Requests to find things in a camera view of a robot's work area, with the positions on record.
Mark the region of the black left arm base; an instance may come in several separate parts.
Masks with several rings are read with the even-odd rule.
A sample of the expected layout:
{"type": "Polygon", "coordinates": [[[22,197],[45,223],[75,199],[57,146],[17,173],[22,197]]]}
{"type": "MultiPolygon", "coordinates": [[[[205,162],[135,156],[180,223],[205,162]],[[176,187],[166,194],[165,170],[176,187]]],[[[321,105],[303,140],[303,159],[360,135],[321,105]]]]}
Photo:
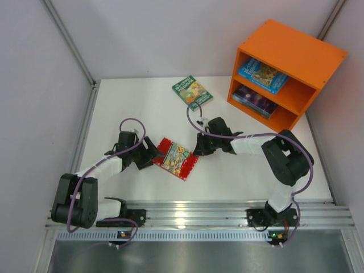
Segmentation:
{"type": "MultiPolygon", "coordinates": [[[[146,213],[147,211],[145,209],[129,209],[127,215],[123,216],[122,218],[133,220],[139,227],[141,227],[146,222],[146,213]]],[[[102,221],[97,221],[96,226],[98,228],[131,228],[132,226],[135,226],[135,224],[125,220],[123,221],[102,220],[102,221]]]]}

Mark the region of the purple Robinson Crusoe book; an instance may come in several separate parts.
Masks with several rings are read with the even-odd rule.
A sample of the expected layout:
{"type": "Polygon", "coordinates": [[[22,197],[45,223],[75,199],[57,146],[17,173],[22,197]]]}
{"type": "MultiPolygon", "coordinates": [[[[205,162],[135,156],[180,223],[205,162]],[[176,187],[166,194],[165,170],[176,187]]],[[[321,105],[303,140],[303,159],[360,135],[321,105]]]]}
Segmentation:
{"type": "Polygon", "coordinates": [[[278,108],[276,103],[244,85],[241,85],[234,91],[232,98],[250,110],[260,114],[265,119],[270,119],[278,108]]]}

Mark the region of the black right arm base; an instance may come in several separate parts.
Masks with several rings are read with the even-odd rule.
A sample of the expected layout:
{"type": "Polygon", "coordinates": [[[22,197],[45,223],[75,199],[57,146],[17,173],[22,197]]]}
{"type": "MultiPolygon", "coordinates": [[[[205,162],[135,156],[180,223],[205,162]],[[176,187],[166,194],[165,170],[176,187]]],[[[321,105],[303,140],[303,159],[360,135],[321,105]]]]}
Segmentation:
{"type": "Polygon", "coordinates": [[[281,213],[265,208],[251,208],[246,211],[248,227],[257,230],[275,227],[294,227],[298,221],[298,213],[288,208],[281,213]]]}

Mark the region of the red comic cover book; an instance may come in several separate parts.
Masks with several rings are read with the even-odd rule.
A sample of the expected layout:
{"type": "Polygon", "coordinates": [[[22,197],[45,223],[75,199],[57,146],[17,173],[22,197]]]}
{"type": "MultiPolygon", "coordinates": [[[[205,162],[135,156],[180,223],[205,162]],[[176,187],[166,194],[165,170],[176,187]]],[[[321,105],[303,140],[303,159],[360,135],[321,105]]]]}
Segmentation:
{"type": "Polygon", "coordinates": [[[181,180],[186,181],[199,157],[192,152],[168,138],[163,138],[157,146],[162,156],[152,160],[154,164],[181,180]]]}

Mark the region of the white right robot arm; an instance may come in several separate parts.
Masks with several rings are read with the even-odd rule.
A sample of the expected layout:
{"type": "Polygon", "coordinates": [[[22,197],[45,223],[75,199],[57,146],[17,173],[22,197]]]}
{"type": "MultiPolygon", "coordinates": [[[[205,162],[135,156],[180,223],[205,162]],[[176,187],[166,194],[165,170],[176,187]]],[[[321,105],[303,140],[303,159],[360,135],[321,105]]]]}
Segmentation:
{"type": "Polygon", "coordinates": [[[283,213],[293,203],[293,188],[302,177],[311,173],[314,160],[297,137],[287,129],[277,134],[244,135],[233,133],[221,117],[197,120],[199,133],[194,156],[207,156],[221,149],[228,154],[264,156],[277,182],[266,202],[266,210],[283,213]]]}

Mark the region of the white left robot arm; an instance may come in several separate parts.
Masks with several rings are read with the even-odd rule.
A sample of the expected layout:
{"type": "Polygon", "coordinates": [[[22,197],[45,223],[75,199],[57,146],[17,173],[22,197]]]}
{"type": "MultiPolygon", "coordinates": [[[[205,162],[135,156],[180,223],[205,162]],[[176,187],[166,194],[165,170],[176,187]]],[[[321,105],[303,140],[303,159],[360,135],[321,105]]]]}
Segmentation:
{"type": "Polygon", "coordinates": [[[101,197],[100,187],[134,163],[139,170],[153,165],[163,153],[149,137],[138,139],[134,132],[119,133],[118,142],[102,159],[87,169],[60,177],[51,210],[51,220],[67,227],[91,228],[137,226],[143,221],[116,197],[101,197]]]}

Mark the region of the blue 26-Storey Treehouse book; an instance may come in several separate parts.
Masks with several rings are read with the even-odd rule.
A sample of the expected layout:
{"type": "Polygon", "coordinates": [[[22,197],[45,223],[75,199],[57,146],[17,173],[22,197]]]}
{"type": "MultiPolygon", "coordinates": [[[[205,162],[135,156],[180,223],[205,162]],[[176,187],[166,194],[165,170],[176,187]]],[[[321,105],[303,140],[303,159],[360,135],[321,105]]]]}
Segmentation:
{"type": "Polygon", "coordinates": [[[289,80],[288,75],[252,57],[240,67],[238,74],[272,94],[278,94],[289,80]]]}

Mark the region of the green Treehouse book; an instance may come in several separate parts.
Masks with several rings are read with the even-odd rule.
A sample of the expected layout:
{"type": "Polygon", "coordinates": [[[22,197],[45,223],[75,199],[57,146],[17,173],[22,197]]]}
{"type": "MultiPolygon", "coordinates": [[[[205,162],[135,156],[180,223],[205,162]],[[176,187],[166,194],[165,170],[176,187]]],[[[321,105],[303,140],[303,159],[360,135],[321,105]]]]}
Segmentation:
{"type": "Polygon", "coordinates": [[[214,97],[193,76],[188,76],[172,86],[172,90],[190,105],[192,111],[207,104],[214,97]]]}

